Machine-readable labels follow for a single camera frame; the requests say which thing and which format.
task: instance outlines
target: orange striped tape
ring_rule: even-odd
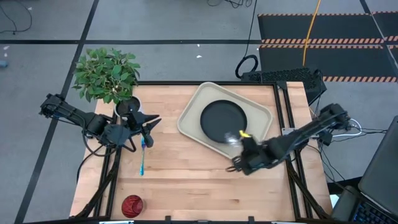
[[[376,11],[372,12],[372,14],[377,14],[377,13],[397,13],[398,11]]]
[[[264,44],[305,44],[305,39],[265,39]],[[309,39],[308,44],[382,44],[382,38]]]
[[[384,37],[384,40],[386,40],[386,41],[398,41],[398,36]]]
[[[302,44],[263,44],[260,48],[304,48]],[[383,49],[380,45],[308,45],[309,49]]]
[[[257,16],[312,16],[308,13],[266,13]],[[317,16],[368,16],[368,13],[318,13]]]
[[[389,82],[394,83],[397,77],[323,77],[324,82]]]

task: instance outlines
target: white pot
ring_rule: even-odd
[[[141,100],[138,98],[138,97],[136,97],[136,96],[132,96],[133,98],[135,98],[136,100],[138,100],[138,102],[139,102],[139,108],[138,108],[138,111],[139,112],[141,112],[141,113],[143,113],[144,112],[144,110],[142,109],[142,103],[141,103]],[[116,110],[116,107],[117,107],[118,105],[117,104],[115,104],[114,105],[114,108],[113,108],[113,110],[114,110],[114,113],[118,116],[118,117],[120,117],[120,115],[118,114],[118,111]]]

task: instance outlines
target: laptop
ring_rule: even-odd
[[[398,116],[381,141],[358,189],[347,186],[332,217],[349,222],[398,224]]]

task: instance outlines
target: wooden tabletop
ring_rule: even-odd
[[[275,98],[271,86],[224,86],[250,100],[268,107],[274,115],[266,139],[279,136]],[[145,175],[139,175],[141,149],[131,153],[123,150],[114,197],[112,219],[126,219],[121,204],[129,195],[144,199],[146,209],[136,220],[247,220],[292,221],[294,213],[285,164],[261,169],[250,176],[228,173],[231,161],[200,143],[182,135],[177,120],[198,86],[139,86],[134,90],[146,114],[159,114],[162,121],[152,131],[154,147],[146,149]],[[311,121],[302,83],[288,83],[290,104],[297,128]],[[111,116],[113,105],[98,101],[96,113]],[[139,136],[134,142],[140,146]],[[89,145],[98,144],[91,140]],[[329,192],[319,153],[310,147],[302,151],[303,168],[308,189],[317,202],[331,212]],[[103,158],[91,157],[81,169],[70,214],[76,215],[98,188]],[[300,212],[304,216],[302,195]],[[104,214],[108,191],[104,194]]]

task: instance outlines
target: toothbrush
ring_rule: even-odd
[[[143,176],[144,175],[145,140],[144,140],[144,137],[142,137],[142,136],[141,136],[141,148],[142,148],[141,168],[139,169],[139,175]]]

